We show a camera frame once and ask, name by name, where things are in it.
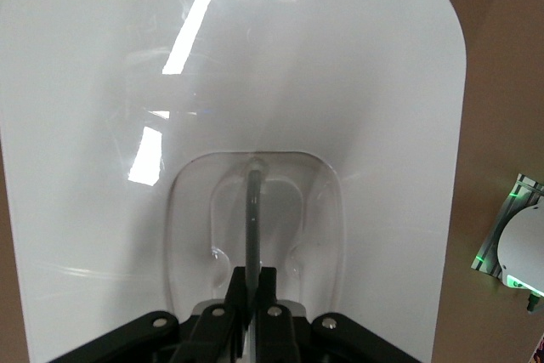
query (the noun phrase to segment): white container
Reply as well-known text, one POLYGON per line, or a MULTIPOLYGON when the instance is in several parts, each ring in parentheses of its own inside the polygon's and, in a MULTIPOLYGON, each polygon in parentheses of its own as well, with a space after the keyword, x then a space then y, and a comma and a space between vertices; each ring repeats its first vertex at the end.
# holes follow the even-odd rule
MULTIPOLYGON (((448 0, 0 0, 0 47, 33 362, 148 311, 184 319, 194 301, 220 296, 228 268, 213 264, 212 225, 174 229, 169 201, 187 191, 176 178, 191 161, 253 152, 329 169, 334 215, 313 243, 334 254, 336 272, 306 269, 284 295, 310 318, 330 306, 430 361, 466 64, 448 0), (202 262, 169 264, 168 231, 202 262), (184 287, 191 274, 202 285, 184 287)), ((302 229, 311 189, 284 181, 276 187, 302 229)), ((210 212, 228 211, 228 200, 203 197, 210 212)), ((304 253, 309 265, 317 249, 304 253)), ((283 268, 284 257, 270 259, 283 268)))

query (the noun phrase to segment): brown floor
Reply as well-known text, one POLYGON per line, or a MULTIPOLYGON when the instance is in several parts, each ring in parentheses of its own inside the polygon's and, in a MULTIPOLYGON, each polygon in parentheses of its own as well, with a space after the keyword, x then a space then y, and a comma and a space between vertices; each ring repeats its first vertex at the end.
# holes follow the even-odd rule
MULTIPOLYGON (((470 265, 517 174, 544 182, 544 0, 451 1, 467 42, 467 86, 433 362, 526 363, 544 332, 544 314, 529 317, 526 292, 470 265)), ((0 191, 0 361, 24 362, 0 191)))

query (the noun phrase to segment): brown surface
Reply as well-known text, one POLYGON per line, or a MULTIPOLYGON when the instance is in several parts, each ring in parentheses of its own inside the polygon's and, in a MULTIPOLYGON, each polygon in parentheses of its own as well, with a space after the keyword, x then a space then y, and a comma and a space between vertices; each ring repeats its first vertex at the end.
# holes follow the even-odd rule
MULTIPOLYGON (((525 363, 544 332, 526 292, 470 269, 518 173, 544 181, 544 0, 451 0, 467 41, 467 86, 433 362, 525 363)), ((27 360, 0 195, 0 361, 27 360)))

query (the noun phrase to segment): green light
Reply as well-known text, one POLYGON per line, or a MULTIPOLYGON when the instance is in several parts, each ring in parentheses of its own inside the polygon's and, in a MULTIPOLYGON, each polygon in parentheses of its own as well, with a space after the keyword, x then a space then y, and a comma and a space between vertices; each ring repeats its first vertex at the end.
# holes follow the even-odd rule
POLYGON ((539 291, 538 289, 532 287, 531 285, 527 285, 526 283, 520 281, 515 276, 508 275, 507 276, 507 286, 510 286, 511 288, 526 288, 530 289, 531 291, 537 293, 541 297, 544 297, 544 292, 539 291))

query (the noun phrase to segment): screw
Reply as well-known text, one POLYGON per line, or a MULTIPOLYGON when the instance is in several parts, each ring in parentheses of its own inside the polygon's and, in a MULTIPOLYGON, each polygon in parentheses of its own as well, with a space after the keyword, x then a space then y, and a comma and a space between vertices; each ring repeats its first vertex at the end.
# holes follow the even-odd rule
POLYGON ((268 310, 268 314, 269 314, 270 316, 274 316, 274 317, 280 316, 280 315, 281 315, 281 309, 278 308, 277 306, 271 306, 271 307, 269 308, 269 310, 268 310))
POLYGON ((218 318, 219 316, 224 315, 224 309, 223 308, 216 308, 212 311, 212 315, 218 318))
POLYGON ((166 318, 158 318, 153 320, 153 327, 163 327, 168 323, 168 319, 166 318))
POLYGON ((332 318, 325 318, 322 322, 321 322, 321 325, 323 327, 326 327, 327 329, 336 329, 337 327, 337 322, 332 319, 332 318))

